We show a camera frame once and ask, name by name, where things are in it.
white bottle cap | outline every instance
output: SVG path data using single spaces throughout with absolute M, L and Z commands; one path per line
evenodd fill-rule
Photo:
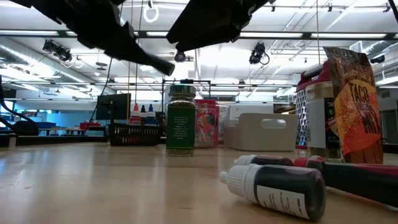
M 147 118 L 155 118 L 156 117 L 156 113 L 155 112 L 147 112 Z
M 228 173 L 220 173 L 220 181 L 227 185 L 232 194 L 244 197 L 253 203 L 257 203 L 254 195 L 254 179 L 261 166 L 251 164 L 249 166 L 233 166 Z
M 141 117 L 141 112 L 140 111 L 133 111 L 131 116 Z
M 234 161 L 234 165 L 248 166 L 256 155 L 241 156 Z

white plastic bin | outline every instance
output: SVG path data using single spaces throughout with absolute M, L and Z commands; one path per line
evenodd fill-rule
M 242 151 L 293 151 L 295 114 L 244 113 L 224 127 L 224 145 Z

red bottle in basket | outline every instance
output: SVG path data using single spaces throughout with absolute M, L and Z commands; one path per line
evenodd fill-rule
M 138 110 L 138 103 L 134 105 L 134 111 L 129 119 L 129 124 L 134 126 L 141 126 L 141 112 Z

orange snack bag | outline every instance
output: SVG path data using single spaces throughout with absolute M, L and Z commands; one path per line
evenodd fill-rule
M 366 54 L 325 47 L 329 58 L 340 149 L 346 162 L 382 164 L 381 122 Z

jar lid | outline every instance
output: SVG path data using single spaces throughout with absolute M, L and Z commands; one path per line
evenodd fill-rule
M 172 85 L 170 87 L 170 96 L 174 94 L 186 94 L 196 96 L 197 89 L 189 85 Z

